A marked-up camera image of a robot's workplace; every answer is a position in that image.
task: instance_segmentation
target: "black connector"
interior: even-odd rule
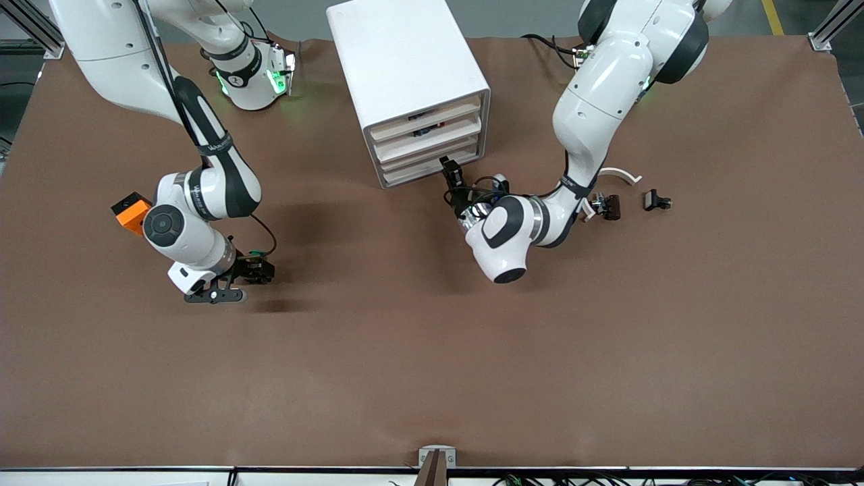
[[[657,195],[657,190],[652,189],[645,193],[645,211],[652,211],[654,208],[669,209],[672,207],[672,200],[669,197],[660,197]]]

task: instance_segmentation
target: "green light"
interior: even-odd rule
[[[285,93],[285,81],[284,81],[285,77],[284,76],[282,76],[279,73],[274,73],[268,69],[267,70],[267,79],[270,80],[270,84],[273,85],[273,91],[275,91],[276,94]]]
[[[222,85],[222,93],[225,96],[228,96],[228,88],[225,87],[225,82],[222,80],[222,76],[219,75],[219,71],[216,72],[216,79],[219,80],[219,84]]]

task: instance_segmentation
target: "white box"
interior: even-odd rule
[[[382,187],[483,157],[489,85],[445,0],[352,0],[327,21]]]

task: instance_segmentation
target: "yellow tape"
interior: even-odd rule
[[[773,35],[785,35],[783,26],[780,25],[780,17],[777,16],[777,8],[774,7],[774,0],[762,0],[762,8],[765,9],[765,15],[768,17],[771,33]]]

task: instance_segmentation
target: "gray floor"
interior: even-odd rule
[[[255,10],[274,34],[287,39],[330,39],[325,9],[342,0],[257,0]],[[468,37],[518,37],[522,34],[576,35],[580,1],[574,0],[449,0],[456,22]],[[47,10],[48,0],[35,0]],[[775,0],[787,35],[806,34],[828,14],[835,0]],[[239,16],[251,24],[248,12]],[[770,35],[761,0],[734,0],[722,17],[710,24],[712,35]],[[166,42],[190,42],[181,31],[161,25]],[[856,19],[833,41],[840,74],[850,105],[864,122],[864,16]],[[0,39],[22,33],[0,14]],[[35,81],[41,67],[37,56],[0,55],[0,83]],[[0,86],[0,136],[14,140],[27,106],[30,86]]]

